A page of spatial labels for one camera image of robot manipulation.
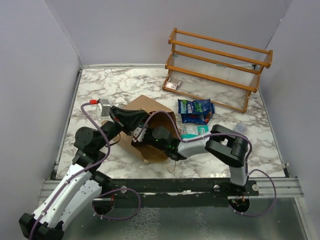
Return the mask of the dark blue chips bag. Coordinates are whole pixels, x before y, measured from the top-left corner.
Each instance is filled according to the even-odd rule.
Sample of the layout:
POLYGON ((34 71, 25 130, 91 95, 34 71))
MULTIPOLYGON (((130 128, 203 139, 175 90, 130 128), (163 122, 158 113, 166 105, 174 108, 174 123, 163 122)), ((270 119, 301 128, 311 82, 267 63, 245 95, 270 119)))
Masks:
POLYGON ((214 112, 210 111, 207 114, 190 114, 190 113, 182 113, 181 119, 183 124, 196 124, 196 125, 206 125, 214 112))

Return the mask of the green snack packet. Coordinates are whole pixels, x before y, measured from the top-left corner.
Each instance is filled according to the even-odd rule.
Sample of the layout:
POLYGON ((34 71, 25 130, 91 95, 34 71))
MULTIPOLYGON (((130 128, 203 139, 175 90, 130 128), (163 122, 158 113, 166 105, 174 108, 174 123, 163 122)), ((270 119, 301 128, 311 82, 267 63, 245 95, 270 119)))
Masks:
POLYGON ((180 128, 180 137, 182 139, 190 139, 205 135, 208 132, 207 125, 187 125, 180 128))

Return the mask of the brown paper bag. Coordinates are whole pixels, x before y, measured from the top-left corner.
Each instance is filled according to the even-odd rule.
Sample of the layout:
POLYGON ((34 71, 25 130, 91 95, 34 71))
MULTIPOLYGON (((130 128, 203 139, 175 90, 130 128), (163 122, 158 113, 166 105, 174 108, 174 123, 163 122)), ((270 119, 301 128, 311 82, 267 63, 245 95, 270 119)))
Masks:
MULTIPOLYGON (((135 98, 128 104, 122 104, 119 106, 124 110, 145 110, 150 114, 157 111, 165 111, 170 116, 167 116, 164 113, 158 113, 148 122, 147 126, 150 128, 156 128, 159 126, 165 127, 171 134, 176 138, 178 132, 175 131, 176 125, 176 116, 170 108, 159 103, 158 101, 145 96, 140 95, 135 98)), ((112 142, 119 141, 118 145, 130 156, 136 158, 138 161, 145 164, 162 164, 167 161, 169 158, 162 151, 156 149, 151 145, 137 145, 132 142, 133 137, 127 136, 124 132, 121 132, 116 137, 113 137, 112 142)))

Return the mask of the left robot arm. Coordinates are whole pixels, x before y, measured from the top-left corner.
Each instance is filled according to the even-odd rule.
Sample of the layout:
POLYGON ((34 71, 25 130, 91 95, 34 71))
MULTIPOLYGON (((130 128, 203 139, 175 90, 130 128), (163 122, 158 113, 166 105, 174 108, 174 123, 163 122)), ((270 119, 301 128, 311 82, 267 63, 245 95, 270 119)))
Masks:
POLYGON ((147 117, 145 110, 125 110, 111 107, 112 121, 102 126, 80 109, 94 128, 81 127, 75 134, 77 151, 73 163, 49 197, 33 213, 19 219, 22 234, 28 240, 61 240, 71 221, 96 197, 106 197, 111 190, 109 177, 98 168, 111 153, 110 141, 124 132, 132 135, 147 117))

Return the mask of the blue Bonk snack bag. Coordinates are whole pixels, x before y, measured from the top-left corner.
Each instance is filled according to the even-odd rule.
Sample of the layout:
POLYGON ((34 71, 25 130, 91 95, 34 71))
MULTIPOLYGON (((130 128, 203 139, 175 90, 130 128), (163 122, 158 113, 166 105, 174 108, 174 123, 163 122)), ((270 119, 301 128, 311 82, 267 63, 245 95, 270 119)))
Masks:
POLYGON ((184 100, 178 99, 178 113, 187 115, 212 115, 215 106, 210 99, 184 100))

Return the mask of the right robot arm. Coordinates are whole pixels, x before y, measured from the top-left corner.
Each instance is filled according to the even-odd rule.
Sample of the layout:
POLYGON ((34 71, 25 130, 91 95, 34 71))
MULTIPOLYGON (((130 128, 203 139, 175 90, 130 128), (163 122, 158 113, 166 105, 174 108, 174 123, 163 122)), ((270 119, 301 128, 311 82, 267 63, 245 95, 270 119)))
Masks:
POLYGON ((210 153, 229 166, 230 191, 240 196, 248 189, 248 157, 252 151, 249 139, 222 125, 214 125, 210 132, 192 138, 176 138, 163 126, 146 128, 137 136, 142 145, 162 151, 174 161, 210 153))

